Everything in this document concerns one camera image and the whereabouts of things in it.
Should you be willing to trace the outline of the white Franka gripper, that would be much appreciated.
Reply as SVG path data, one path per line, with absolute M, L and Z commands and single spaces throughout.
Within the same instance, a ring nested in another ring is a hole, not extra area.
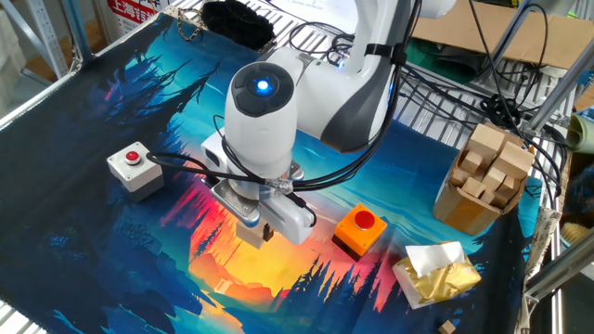
M 211 194 L 238 218 L 236 236 L 248 244 L 264 245 L 276 233 L 292 244 L 302 244 L 313 230 L 315 216 L 276 190 L 267 186 L 257 190 L 257 199 L 248 199 L 224 179 L 211 188 Z

